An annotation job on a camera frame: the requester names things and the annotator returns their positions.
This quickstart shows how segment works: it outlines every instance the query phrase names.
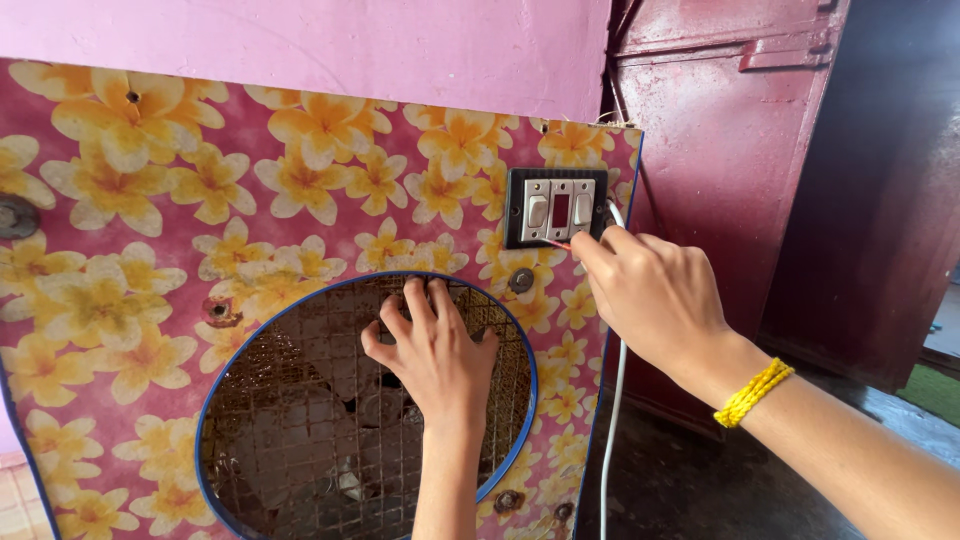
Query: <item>green mat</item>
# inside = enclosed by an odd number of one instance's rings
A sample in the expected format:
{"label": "green mat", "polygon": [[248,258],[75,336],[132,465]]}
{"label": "green mat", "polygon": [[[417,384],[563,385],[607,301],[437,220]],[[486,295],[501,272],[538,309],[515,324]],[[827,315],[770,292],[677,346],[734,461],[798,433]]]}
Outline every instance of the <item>green mat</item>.
{"label": "green mat", "polygon": [[897,396],[960,428],[960,380],[916,365],[906,387],[897,392]]}

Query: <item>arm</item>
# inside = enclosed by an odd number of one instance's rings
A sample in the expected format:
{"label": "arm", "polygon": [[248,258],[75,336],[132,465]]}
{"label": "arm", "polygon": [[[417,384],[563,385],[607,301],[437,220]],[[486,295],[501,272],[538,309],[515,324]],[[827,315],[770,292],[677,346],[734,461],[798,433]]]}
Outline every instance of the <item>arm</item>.
{"label": "arm", "polygon": [[[707,257],[649,234],[607,229],[571,244],[597,310],[639,356],[720,409],[770,363],[727,326]],[[791,375],[740,424],[872,540],[947,540],[960,531],[960,473]]]}
{"label": "arm", "polygon": [[413,321],[404,319],[400,299],[383,303],[380,318],[396,339],[384,345],[373,321],[361,333],[368,356],[391,369],[423,413],[423,467],[414,519],[415,540],[476,538],[476,479],[487,425],[487,397],[497,338],[487,329],[481,343],[450,300],[442,280],[413,278],[403,296]]}

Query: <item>floral pattern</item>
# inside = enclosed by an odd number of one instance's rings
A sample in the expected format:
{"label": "floral pattern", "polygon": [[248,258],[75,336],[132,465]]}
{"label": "floral pattern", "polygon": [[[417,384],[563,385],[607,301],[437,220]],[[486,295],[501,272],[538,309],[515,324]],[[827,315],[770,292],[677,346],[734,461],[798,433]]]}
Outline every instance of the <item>floral pattern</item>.
{"label": "floral pattern", "polygon": [[[579,501],[606,328],[567,252],[503,249],[507,172],[607,169],[626,212],[639,131],[33,61],[0,60],[0,92],[0,192],[41,216],[0,241],[0,358],[64,538],[232,538],[194,463],[227,362],[303,296],[412,270],[487,291],[534,351],[478,538],[569,535],[553,508]],[[523,502],[498,514],[505,489]]]}

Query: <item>wire mesh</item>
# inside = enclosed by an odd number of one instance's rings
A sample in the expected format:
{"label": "wire mesh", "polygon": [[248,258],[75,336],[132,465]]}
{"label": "wire mesh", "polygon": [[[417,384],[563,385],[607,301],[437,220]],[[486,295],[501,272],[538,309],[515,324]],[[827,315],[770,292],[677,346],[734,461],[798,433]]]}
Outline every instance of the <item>wire mesh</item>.
{"label": "wire mesh", "polygon": [[[423,416],[399,379],[363,355],[360,331],[406,276],[318,294],[244,349],[203,419],[201,462],[234,518],[271,538],[394,539],[413,528]],[[513,447],[530,403],[520,330],[485,294],[452,283],[474,339],[500,338],[477,486]],[[402,313],[409,319],[404,305]],[[380,340],[393,343],[381,324]]]}

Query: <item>metal hinge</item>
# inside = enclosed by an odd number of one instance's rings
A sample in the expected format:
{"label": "metal hinge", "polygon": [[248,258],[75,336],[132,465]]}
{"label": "metal hinge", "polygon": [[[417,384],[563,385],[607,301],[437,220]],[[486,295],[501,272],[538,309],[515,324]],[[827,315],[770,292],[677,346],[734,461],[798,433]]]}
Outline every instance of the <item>metal hinge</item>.
{"label": "metal hinge", "polygon": [[740,71],[775,67],[814,68],[833,62],[835,33],[825,29],[788,36],[762,37],[743,46]]}

